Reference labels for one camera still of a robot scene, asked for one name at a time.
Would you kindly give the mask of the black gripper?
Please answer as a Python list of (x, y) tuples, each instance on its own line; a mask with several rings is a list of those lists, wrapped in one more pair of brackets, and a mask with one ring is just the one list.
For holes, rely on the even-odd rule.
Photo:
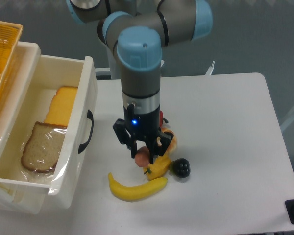
[(152, 165), (154, 159), (165, 154), (174, 138), (173, 133), (159, 130), (160, 107), (147, 114), (136, 114), (133, 108), (128, 111), (124, 107), (123, 111), (124, 120), (119, 118), (113, 124), (120, 144), (126, 145), (134, 159), (137, 154), (136, 140), (144, 142), (150, 152), (149, 163)]

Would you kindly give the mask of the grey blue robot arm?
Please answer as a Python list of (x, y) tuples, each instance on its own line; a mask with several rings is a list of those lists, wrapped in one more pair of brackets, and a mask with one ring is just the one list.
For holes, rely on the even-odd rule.
[(144, 142), (153, 163), (173, 139), (160, 128), (162, 49), (207, 36), (213, 26), (209, 3), (158, 0), (148, 14), (139, 14), (134, 0), (69, 0), (67, 6), (79, 23), (103, 21), (98, 35), (114, 57), (122, 86), (124, 117), (113, 129), (132, 157), (137, 141)]

